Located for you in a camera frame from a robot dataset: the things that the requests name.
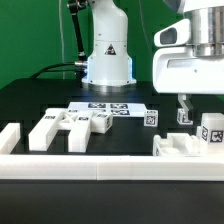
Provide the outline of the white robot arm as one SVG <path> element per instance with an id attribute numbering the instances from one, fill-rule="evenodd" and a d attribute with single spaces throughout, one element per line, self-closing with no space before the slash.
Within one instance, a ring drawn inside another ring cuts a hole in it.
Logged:
<path id="1" fill-rule="evenodd" d="M 224 0 L 163 0 L 184 18 L 154 35 L 152 81 L 176 93 L 185 112 L 191 94 L 224 94 Z M 87 0 L 94 23 L 93 52 L 82 83 L 100 91 L 136 83 L 127 54 L 126 14 L 113 0 Z"/>

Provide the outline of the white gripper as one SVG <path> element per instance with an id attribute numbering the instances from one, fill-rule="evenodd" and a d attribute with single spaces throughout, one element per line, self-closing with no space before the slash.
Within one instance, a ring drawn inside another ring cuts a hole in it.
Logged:
<path id="1" fill-rule="evenodd" d="M 224 94 L 224 56 L 195 57 L 191 47 L 159 49 L 153 58 L 153 86 L 159 93 L 176 93 L 191 120 L 187 94 Z"/>

